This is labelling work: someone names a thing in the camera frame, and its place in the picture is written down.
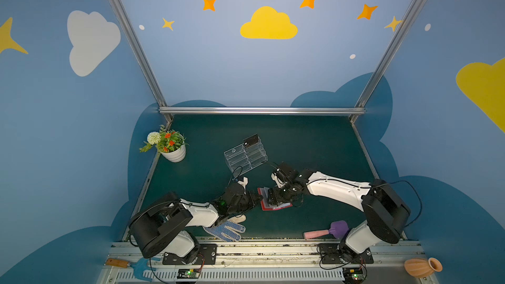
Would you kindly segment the dark credit card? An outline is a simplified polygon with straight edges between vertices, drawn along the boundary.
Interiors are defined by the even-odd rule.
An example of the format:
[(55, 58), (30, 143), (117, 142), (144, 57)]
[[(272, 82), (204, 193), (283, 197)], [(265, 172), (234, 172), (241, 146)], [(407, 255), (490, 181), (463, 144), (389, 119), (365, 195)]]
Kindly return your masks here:
[(245, 149), (248, 149), (248, 148), (258, 144), (259, 141), (260, 141), (260, 138), (259, 138), (258, 134), (249, 136), (248, 138), (243, 140), (243, 147)]

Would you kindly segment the red card holder wallet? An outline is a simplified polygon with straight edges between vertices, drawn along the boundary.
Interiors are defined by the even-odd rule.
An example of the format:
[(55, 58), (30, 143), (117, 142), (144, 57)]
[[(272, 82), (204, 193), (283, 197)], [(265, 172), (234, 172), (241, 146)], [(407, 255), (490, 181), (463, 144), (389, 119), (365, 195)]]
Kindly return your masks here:
[(272, 188), (259, 187), (257, 191), (262, 196), (260, 206), (263, 211), (282, 210), (293, 206), (291, 202), (278, 201)]

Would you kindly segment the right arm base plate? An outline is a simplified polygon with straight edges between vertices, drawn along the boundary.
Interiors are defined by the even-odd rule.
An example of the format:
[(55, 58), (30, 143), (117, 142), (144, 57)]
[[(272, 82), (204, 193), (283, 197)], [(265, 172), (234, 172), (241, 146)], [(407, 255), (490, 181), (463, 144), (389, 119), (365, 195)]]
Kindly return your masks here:
[(357, 254), (351, 249), (340, 248), (338, 243), (320, 243), (317, 246), (317, 252), (320, 254), (322, 264), (373, 264), (371, 250), (367, 248), (361, 254)]

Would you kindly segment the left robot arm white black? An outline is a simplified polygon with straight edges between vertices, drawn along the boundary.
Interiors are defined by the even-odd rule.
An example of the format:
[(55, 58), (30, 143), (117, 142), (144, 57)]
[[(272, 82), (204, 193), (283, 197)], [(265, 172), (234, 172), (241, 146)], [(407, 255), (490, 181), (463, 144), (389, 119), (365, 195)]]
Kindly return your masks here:
[(199, 243), (186, 227), (202, 227), (222, 241), (241, 240), (245, 226), (234, 218), (261, 204), (263, 196), (246, 190), (247, 180), (232, 182), (223, 195), (205, 203), (189, 202), (169, 192), (136, 214), (128, 223), (130, 235), (143, 258), (150, 259), (167, 252), (185, 263), (196, 259)]

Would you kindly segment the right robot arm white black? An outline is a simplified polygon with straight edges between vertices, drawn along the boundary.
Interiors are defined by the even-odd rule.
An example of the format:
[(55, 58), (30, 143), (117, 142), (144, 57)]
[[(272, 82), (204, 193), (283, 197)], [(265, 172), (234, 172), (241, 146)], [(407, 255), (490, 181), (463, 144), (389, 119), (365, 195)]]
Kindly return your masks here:
[(285, 163), (272, 172), (271, 179), (276, 187), (269, 189), (269, 205), (293, 202), (306, 194), (333, 199), (364, 213), (365, 221), (339, 243), (340, 259), (346, 262), (380, 242), (397, 244), (410, 217), (407, 204), (383, 180), (349, 181), (310, 169), (298, 172)]

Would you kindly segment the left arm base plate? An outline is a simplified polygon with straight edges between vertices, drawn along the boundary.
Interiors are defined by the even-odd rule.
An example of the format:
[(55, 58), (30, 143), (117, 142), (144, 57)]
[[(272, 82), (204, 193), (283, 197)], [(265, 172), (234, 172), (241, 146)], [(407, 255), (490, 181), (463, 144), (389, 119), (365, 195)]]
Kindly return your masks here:
[(215, 265), (217, 245), (203, 244), (194, 247), (187, 255), (180, 257), (174, 253), (165, 252), (163, 265)]

